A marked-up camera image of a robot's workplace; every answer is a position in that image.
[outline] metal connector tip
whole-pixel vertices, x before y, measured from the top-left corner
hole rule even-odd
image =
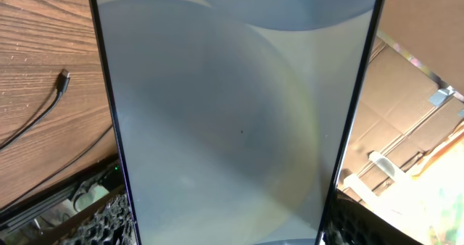
[[[61,74],[65,77],[65,78],[69,78],[71,73],[69,73],[66,69],[63,69],[63,71],[61,71]]]

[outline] black bezel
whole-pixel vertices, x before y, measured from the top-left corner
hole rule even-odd
[[[132,218],[133,218],[133,222],[134,222],[134,230],[136,232],[137,244],[141,245],[142,243],[141,243],[141,239],[140,239],[140,233],[138,232],[138,223],[137,223],[136,211],[135,211],[135,208],[133,206],[131,184],[129,182],[129,176],[128,176],[128,172],[126,170],[127,165],[125,163],[123,143],[122,143],[122,140],[121,140],[119,123],[117,121],[115,98],[114,98],[114,95],[113,95],[111,79],[110,79],[110,76],[109,76],[107,53],[106,53],[105,47],[104,47],[104,39],[103,39],[103,33],[102,33],[102,25],[100,23],[100,17],[99,17],[99,12],[98,12],[98,4],[96,3],[96,0],[89,0],[89,1],[90,1],[90,8],[91,8],[91,13],[92,13],[92,18],[94,20],[96,42],[97,42],[97,46],[99,47],[101,67],[103,69],[104,84],[105,84],[105,87],[107,89],[109,110],[110,110],[111,118],[112,118],[112,121],[113,121],[113,127],[115,129],[115,137],[116,137],[117,149],[118,149],[118,154],[119,154],[119,158],[120,158],[120,162],[121,162],[121,168],[122,168],[123,175],[124,175],[125,188],[126,188],[126,191],[128,193],[129,205],[130,205],[130,210],[131,210],[131,214],[132,214]],[[330,203],[331,203],[331,200],[332,200],[331,197],[333,196],[334,191],[336,190],[336,183],[337,183],[337,180],[339,178],[339,173],[340,173],[341,165],[342,165],[342,162],[343,162],[344,153],[345,153],[345,150],[346,150],[346,147],[347,147],[347,144],[348,144],[349,135],[351,133],[352,125],[353,125],[353,122],[354,122],[356,109],[357,109],[357,103],[359,101],[360,92],[361,92],[361,89],[362,89],[362,86],[363,86],[365,71],[367,69],[368,61],[370,59],[370,49],[372,47],[374,37],[376,35],[378,21],[380,20],[383,5],[384,5],[384,0],[376,0],[376,2],[374,4],[372,17],[371,17],[370,23],[369,23],[368,34],[367,34],[367,37],[366,37],[366,40],[365,40],[364,49],[362,51],[362,56],[361,56],[361,62],[360,62],[360,66],[359,66],[359,69],[358,69],[358,72],[357,72],[357,76],[356,76],[355,87],[353,89],[353,95],[352,95],[351,101],[349,103],[347,120],[345,122],[345,126],[344,126],[344,129],[343,129],[343,134],[341,136],[339,152],[337,154],[337,158],[336,158],[336,161],[335,161],[335,166],[333,168],[331,184],[330,184],[330,186],[328,188],[327,197],[326,197],[326,203],[324,205],[323,213],[321,215],[315,245],[318,245],[320,243],[321,238],[322,238],[322,233],[323,233],[322,230],[323,230],[323,226],[324,226],[324,220],[325,220],[325,217],[326,217],[326,214],[327,214],[327,209],[330,206]]]

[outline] tablet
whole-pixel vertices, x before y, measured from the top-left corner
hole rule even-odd
[[[138,244],[319,244],[383,0],[90,0]]]

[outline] wooden desk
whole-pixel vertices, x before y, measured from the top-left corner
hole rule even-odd
[[[111,125],[88,0],[0,0],[0,142],[36,113],[63,68],[71,81],[58,105],[0,153],[0,207],[76,157]],[[39,189],[115,152],[110,131]]]

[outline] cable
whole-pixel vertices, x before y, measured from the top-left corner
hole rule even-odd
[[[32,121],[29,125],[24,127],[19,133],[14,134],[8,140],[0,146],[0,151],[5,150],[10,144],[13,144],[17,139],[19,139],[23,134],[29,131],[34,125],[42,120],[53,108],[56,107],[58,101],[61,99],[62,95],[65,93],[67,89],[67,85],[70,82],[70,73],[66,70],[61,71],[57,78],[57,96],[55,96],[55,100],[50,104],[49,108],[47,108],[42,114],[40,114],[34,121]]]
[[[41,186],[42,184],[44,184],[45,182],[47,182],[48,180],[50,180],[51,178],[53,178],[55,175],[59,174],[60,172],[62,172],[63,170],[65,170],[66,168],[68,168],[69,166],[71,166],[72,164],[74,164],[75,162],[77,162],[81,157],[83,157],[85,154],[87,154],[88,151],[90,151],[97,143],[100,142],[100,140],[111,130],[113,126],[110,125],[108,127],[108,129],[106,129],[101,135],[100,137],[98,137],[91,145],[89,145],[86,149],[84,149],[78,156],[74,157],[73,159],[71,159],[68,163],[66,163],[65,165],[61,166],[58,170],[54,171],[54,173],[52,173],[51,175],[49,175],[48,177],[46,177],[45,179],[41,180],[40,183],[37,183],[35,184],[32,188],[29,188],[26,192],[24,192],[23,194],[19,195],[16,199],[14,199],[13,201],[11,201],[10,203],[8,203],[7,205],[3,206],[1,209],[0,209],[0,214],[3,213],[5,210],[9,209],[13,204],[15,204],[16,202],[18,202],[19,200],[21,200],[24,196],[28,195],[31,191],[35,190],[36,188],[38,188],[39,186]]]

